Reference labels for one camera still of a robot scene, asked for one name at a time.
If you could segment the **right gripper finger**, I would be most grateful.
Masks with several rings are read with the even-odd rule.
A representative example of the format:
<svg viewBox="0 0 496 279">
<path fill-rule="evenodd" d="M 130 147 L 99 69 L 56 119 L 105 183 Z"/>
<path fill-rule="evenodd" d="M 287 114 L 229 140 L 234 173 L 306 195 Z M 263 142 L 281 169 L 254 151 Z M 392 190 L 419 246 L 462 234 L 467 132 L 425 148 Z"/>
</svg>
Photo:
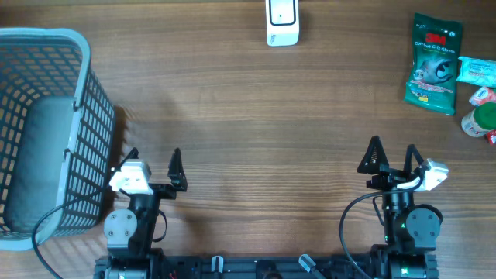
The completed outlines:
<svg viewBox="0 0 496 279">
<path fill-rule="evenodd" d="M 412 160 L 415 160 L 417 163 L 415 167 L 413 167 Z M 416 148 L 415 144 L 408 145 L 405 154 L 403 172 L 405 174 L 418 174 L 423 162 L 424 159 Z"/>
<path fill-rule="evenodd" d="M 387 156 L 379 136 L 372 136 L 357 172 L 361 174 L 380 174 L 389 171 Z"/>
</svg>

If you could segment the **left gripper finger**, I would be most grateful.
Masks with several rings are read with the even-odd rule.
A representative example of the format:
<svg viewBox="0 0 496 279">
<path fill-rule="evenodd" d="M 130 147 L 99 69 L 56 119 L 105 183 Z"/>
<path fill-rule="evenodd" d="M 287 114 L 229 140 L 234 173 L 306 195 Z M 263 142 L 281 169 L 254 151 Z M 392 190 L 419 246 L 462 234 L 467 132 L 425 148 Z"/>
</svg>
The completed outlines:
<svg viewBox="0 0 496 279">
<path fill-rule="evenodd" d="M 184 172 L 181 150 L 176 148 L 168 165 L 167 176 L 175 191 L 187 191 L 188 181 Z"/>
<path fill-rule="evenodd" d="M 128 160 L 133 160 L 133 159 L 138 159 L 139 158 L 139 151 L 136 147 L 133 147 L 129 153 L 122 159 L 122 161 L 115 167 L 116 170 L 120 170 L 124 163 L 126 163 Z"/>
</svg>

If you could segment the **green 3M gloves packet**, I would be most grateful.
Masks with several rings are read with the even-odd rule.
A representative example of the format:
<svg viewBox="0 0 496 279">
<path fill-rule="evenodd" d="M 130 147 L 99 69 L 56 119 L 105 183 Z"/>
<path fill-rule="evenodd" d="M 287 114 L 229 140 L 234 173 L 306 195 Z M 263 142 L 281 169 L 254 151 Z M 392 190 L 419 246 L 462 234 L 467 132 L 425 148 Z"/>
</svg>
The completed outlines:
<svg viewBox="0 0 496 279">
<path fill-rule="evenodd" d="M 404 101 L 446 115 L 456 111 L 456 75 L 463 24 L 416 13 L 412 26 L 412 69 Z"/>
</svg>

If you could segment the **red stick sachet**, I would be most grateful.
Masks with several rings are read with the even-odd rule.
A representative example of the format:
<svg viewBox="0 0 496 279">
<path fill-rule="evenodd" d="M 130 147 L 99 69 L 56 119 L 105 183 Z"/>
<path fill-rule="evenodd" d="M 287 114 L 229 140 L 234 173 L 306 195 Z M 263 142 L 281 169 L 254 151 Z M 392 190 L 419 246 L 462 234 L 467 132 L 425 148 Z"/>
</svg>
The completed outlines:
<svg viewBox="0 0 496 279">
<path fill-rule="evenodd" d="M 487 133 L 486 135 L 486 138 L 487 138 L 487 141 L 491 144 L 491 145 L 495 145 L 496 144 L 496 130 L 492 130 L 490 131 L 489 133 Z"/>
</svg>

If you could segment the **green lid jar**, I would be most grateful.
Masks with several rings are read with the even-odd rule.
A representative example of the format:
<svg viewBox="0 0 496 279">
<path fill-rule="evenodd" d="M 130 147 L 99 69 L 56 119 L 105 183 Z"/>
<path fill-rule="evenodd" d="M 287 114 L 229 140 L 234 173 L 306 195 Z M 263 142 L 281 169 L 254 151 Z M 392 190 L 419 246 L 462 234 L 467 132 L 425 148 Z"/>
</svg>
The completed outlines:
<svg viewBox="0 0 496 279">
<path fill-rule="evenodd" d="M 462 118 L 462 130 L 472 137 L 482 137 L 495 130 L 495 107 L 494 102 L 476 107 Z"/>
</svg>

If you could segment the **red white small packet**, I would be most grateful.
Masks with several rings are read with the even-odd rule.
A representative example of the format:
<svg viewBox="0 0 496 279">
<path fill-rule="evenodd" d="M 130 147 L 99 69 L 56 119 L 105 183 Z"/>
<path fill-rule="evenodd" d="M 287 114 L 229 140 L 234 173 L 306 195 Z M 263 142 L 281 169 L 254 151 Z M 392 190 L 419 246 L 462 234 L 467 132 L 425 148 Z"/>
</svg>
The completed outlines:
<svg viewBox="0 0 496 279">
<path fill-rule="evenodd" d="M 479 107 L 485 103 L 495 103 L 496 94 L 493 88 L 481 87 L 469 99 L 469 103 Z"/>
</svg>

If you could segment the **teal snack packet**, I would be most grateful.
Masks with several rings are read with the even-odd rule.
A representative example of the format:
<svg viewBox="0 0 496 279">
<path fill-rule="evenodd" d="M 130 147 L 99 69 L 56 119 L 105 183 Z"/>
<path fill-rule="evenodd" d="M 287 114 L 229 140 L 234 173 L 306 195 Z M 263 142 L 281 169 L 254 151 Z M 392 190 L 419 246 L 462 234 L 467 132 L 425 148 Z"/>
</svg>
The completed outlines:
<svg viewBox="0 0 496 279">
<path fill-rule="evenodd" d="M 495 87 L 495 62 L 470 57 L 459 57 L 460 73 L 456 78 L 459 82 L 481 87 Z"/>
</svg>

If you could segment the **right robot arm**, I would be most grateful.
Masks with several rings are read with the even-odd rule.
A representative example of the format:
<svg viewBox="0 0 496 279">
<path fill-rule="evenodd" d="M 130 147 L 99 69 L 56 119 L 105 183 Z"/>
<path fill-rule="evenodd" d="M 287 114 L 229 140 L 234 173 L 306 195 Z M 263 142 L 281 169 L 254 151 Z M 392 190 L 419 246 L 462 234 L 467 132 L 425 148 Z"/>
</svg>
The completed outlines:
<svg viewBox="0 0 496 279">
<path fill-rule="evenodd" d="M 414 194 L 431 191 L 448 178 L 448 167 L 424 159 L 411 144 L 402 169 L 390 167 L 379 136 L 370 139 L 357 171 L 369 174 L 367 187 L 382 200 L 375 207 L 384 227 L 384 245 L 372 246 L 362 271 L 367 278 L 437 278 L 436 239 L 443 215 L 432 205 L 415 204 Z"/>
</svg>

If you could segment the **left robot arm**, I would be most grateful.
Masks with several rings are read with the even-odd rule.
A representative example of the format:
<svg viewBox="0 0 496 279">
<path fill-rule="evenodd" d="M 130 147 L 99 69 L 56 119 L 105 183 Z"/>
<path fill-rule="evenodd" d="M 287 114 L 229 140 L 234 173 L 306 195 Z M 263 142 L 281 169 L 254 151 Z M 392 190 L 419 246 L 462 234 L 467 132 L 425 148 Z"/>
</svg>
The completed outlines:
<svg viewBox="0 0 496 279">
<path fill-rule="evenodd" d="M 151 183 L 151 170 L 132 149 L 112 169 L 109 186 L 129 197 L 129 205 L 108 214 L 104 221 L 108 256 L 95 261 L 94 278 L 176 278 L 176 270 L 161 248 L 153 248 L 167 235 L 155 237 L 157 218 L 166 218 L 160 202 L 186 192 L 187 178 L 181 150 L 175 149 L 168 164 L 168 183 Z"/>
</svg>

